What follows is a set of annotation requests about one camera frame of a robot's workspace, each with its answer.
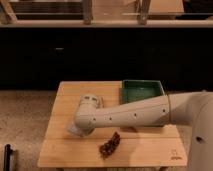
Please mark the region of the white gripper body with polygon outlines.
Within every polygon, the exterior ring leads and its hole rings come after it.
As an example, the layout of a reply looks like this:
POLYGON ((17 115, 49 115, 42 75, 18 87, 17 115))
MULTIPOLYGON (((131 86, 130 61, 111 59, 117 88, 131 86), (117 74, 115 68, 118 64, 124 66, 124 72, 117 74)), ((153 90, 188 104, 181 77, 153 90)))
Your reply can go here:
POLYGON ((86 94, 80 97, 80 108, 99 108, 101 106, 101 99, 93 94, 86 94))

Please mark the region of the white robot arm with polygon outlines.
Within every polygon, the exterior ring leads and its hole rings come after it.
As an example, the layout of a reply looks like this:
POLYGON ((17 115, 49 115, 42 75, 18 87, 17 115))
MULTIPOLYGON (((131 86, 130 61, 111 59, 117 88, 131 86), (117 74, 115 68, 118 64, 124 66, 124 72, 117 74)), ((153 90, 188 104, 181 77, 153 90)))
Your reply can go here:
POLYGON ((80 136, 95 128, 188 125, 192 128, 187 171, 213 171, 213 92, 157 96, 100 108, 95 95, 81 97, 71 130, 80 136))

